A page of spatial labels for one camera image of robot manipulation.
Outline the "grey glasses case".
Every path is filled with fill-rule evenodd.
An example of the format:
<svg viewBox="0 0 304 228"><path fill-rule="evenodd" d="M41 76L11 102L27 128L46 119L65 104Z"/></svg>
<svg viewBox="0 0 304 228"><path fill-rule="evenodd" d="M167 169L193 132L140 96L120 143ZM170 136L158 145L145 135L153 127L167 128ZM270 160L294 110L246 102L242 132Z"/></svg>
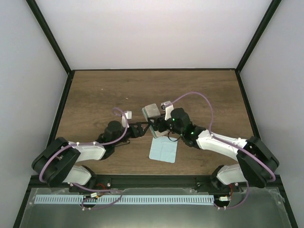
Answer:
<svg viewBox="0 0 304 228"><path fill-rule="evenodd" d="M165 130L163 132L159 132L155 130L154 127L157 126L157 118L161 117L160 110L157 104L150 104L142 108L142 113L146 121L150 124L150 131L154 138L159 138L161 136L166 136L169 131Z"/></svg>

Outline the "light blue cleaning cloth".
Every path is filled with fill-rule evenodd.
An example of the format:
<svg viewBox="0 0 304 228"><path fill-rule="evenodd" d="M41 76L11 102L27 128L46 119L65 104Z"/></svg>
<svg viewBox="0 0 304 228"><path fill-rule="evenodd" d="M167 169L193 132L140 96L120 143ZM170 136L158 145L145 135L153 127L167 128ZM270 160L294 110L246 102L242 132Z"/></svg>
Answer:
<svg viewBox="0 0 304 228"><path fill-rule="evenodd" d="M175 163L178 139L161 136L153 138L149 153L149 159Z"/></svg>

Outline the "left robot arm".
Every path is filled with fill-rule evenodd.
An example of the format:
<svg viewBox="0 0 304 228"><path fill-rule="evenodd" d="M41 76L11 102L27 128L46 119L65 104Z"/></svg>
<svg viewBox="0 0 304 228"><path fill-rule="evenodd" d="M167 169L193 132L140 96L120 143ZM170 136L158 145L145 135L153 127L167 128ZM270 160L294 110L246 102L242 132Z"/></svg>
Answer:
<svg viewBox="0 0 304 228"><path fill-rule="evenodd" d="M31 167L39 175L39 180L50 187L71 182L91 192L97 186L94 173L89 168L75 164L107 159L118 144L144 136L149 127L148 122L130 123L125 128L120 122L111 121L95 142L75 143L58 137L34 159Z"/></svg>

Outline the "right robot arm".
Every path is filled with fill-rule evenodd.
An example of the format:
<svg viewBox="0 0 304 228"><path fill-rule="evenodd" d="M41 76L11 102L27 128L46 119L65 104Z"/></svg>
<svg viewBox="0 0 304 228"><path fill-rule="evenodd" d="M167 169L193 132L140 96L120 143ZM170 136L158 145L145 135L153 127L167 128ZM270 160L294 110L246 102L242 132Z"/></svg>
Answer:
<svg viewBox="0 0 304 228"><path fill-rule="evenodd" d="M158 109L143 108L143 115L157 134L174 133L188 146L213 151L235 161L234 165L221 165L213 172L212 188L223 191L236 182L247 182L264 188L276 180L278 159L258 137L231 138L192 123L183 108L174 108L164 114Z"/></svg>

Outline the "clear plastic sheet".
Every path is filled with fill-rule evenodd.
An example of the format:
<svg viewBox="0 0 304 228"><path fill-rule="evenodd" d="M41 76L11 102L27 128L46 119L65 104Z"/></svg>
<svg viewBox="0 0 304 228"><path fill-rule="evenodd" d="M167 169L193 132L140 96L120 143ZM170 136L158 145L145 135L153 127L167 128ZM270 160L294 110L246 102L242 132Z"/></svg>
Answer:
<svg viewBox="0 0 304 228"><path fill-rule="evenodd" d="M245 188L232 196L231 208L213 205L35 204L36 195L78 195L67 189L34 189L22 228L289 228L277 189ZM191 189L127 189L125 195L208 195Z"/></svg>

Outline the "black aluminium frame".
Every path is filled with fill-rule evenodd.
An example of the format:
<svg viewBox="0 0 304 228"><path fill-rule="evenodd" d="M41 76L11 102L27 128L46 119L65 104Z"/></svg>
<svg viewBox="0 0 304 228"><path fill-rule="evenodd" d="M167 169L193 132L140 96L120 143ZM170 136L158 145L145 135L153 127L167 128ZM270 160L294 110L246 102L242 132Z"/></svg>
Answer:
<svg viewBox="0 0 304 228"><path fill-rule="evenodd" d="M101 113L94 114L92 111L84 111L85 122L88 127L73 127L72 123L80 121L79 116L72 115L76 109L74 99L81 90L77 86L78 82L88 79L92 85L103 84L113 86L117 84L118 79L127 79L130 86L126 89L131 97L131 108L138 114L140 107L146 103L159 102L162 99L160 88L165 83L165 77L169 79L184 78L191 82L195 88L206 85L211 93L219 92L221 99L216 102L216 106L223 111L224 116L220 119L220 125L224 127L227 133L243 133L253 137L259 137L260 133L255 122L254 115L241 79L240 72L245 63L252 54L258 40L262 36L271 17L277 10L280 1L274 0L270 3L262 21L253 35L244 55L236 68L155 68L155 69L72 69L62 50L60 49L43 13L34 0L27 1L27 5L33 13L39 26L42 28L48 42L54 50L57 58L63 66L67 78L60 98L57 113L48 138L48 144L51 144L57 136L64 134L71 136L79 133L79 138L87 140L100 131L93 127L93 117L105 120ZM186 165L194 158L196 150L190 150L188 147L182 147L181 161L182 165L177 172L173 172L168 165L162 165L158 170L149 166L145 170L139 168L135 163L135 169L130 170L122 163L118 168L110 165L106 173L102 173L99 165L94 165L96 169L96 182L101 186L109 180L112 184L120 187L193 187L207 192L216 192L216 188L210 183L210 170L215 167L223 156L206 153L204 164L207 166L201 169L195 166L193 169L187 169Z"/></svg>

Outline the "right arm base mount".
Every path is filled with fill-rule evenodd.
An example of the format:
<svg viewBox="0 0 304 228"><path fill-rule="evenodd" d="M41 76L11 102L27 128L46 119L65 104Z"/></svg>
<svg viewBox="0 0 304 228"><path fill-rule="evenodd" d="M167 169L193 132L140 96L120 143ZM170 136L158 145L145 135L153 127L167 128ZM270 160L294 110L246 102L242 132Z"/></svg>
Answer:
<svg viewBox="0 0 304 228"><path fill-rule="evenodd" d="M202 175L195 178L195 190L199 192L208 192L209 194L229 193L235 190L232 185L221 183L216 177L211 175Z"/></svg>

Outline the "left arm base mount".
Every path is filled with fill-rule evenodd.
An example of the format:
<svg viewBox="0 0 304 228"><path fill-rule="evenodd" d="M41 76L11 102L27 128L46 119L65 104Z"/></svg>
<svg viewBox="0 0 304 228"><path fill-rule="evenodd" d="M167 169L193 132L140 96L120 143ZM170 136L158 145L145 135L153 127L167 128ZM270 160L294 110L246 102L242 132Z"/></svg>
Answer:
<svg viewBox="0 0 304 228"><path fill-rule="evenodd" d="M110 192L110 187L107 186L108 183L111 184L111 178L104 177L103 175L95 175L88 181L87 184L82 187L75 185L69 187L69 192L80 194L89 194L93 192Z"/></svg>

